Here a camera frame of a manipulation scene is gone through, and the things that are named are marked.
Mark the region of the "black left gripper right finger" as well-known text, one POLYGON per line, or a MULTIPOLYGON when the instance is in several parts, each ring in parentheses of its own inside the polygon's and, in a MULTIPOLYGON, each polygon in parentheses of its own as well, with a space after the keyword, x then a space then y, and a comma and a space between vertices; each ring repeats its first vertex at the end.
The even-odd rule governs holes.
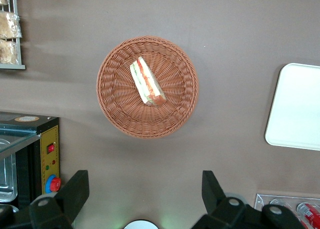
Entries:
POLYGON ((202 172, 202 200, 207 213, 194 229, 303 229, 291 210, 281 205, 265 205, 261 211, 237 197, 227 197, 214 173, 202 172))

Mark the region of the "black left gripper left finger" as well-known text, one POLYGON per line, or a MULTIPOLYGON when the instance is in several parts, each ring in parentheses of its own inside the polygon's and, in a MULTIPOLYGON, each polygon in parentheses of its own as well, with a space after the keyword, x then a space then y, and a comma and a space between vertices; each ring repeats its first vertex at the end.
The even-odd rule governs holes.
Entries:
POLYGON ((29 206, 14 212, 0 206, 2 229, 71 229, 90 195, 87 170, 77 171, 57 192, 39 196, 29 206))

